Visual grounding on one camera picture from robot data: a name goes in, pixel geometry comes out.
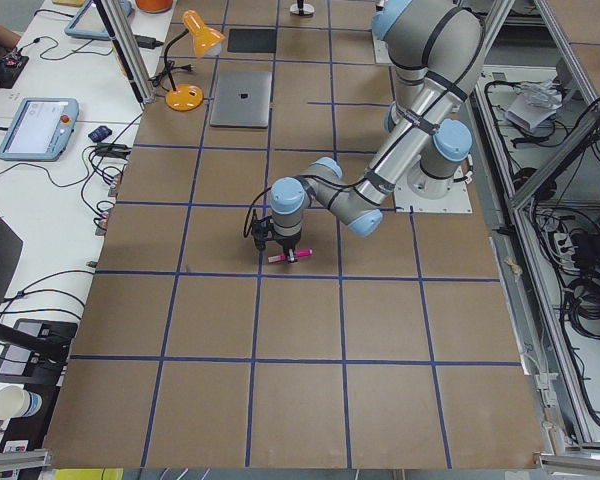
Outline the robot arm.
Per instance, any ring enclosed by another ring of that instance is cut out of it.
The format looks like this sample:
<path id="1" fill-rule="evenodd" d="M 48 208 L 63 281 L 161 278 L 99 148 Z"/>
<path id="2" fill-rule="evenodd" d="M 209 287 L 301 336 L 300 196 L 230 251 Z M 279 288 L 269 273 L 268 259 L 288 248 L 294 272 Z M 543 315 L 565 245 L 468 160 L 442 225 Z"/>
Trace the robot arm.
<path id="1" fill-rule="evenodd" d="M 284 259 L 297 260 L 304 210 L 318 202 L 360 237 L 381 223 L 380 210 L 396 182 L 428 147 L 446 159 L 454 152 L 441 137 L 450 113 L 476 85 L 486 55 L 481 19 L 450 1 L 388 1 L 372 19 L 372 33 L 385 42 L 402 79 L 403 91 L 389 116 L 392 129 L 361 177 L 345 183 L 338 162 L 322 157 L 302 173 L 276 180 L 269 189 L 270 215 L 254 210 L 245 217 L 243 235 L 258 251 L 281 246 Z"/>

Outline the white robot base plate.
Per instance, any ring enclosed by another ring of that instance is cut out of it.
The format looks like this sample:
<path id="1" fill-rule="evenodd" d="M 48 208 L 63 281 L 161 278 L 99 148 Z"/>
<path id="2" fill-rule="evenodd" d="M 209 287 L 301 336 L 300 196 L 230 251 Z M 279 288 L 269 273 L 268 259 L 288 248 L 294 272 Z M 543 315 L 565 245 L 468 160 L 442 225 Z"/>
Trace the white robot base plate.
<path id="1" fill-rule="evenodd" d="M 472 174 L 470 154 L 451 161 L 439 153 L 424 153 L 397 181 L 395 209 L 405 213 L 471 214 L 468 185 Z"/>

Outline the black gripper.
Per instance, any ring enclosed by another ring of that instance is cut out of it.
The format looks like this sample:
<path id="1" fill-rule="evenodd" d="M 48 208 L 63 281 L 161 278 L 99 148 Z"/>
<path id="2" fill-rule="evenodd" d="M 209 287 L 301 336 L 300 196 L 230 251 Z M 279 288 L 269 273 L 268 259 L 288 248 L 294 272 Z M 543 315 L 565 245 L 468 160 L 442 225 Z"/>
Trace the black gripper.
<path id="1" fill-rule="evenodd" d="M 264 251 L 267 242 L 275 241 L 280 245 L 275 262 L 283 262 L 287 258 L 288 263 L 296 263 L 298 261 L 296 245 L 301 239 L 302 222 L 302 212 L 291 214 L 273 212 L 263 218 L 258 218 L 256 213 L 253 213 L 251 236 L 256 249 Z"/>

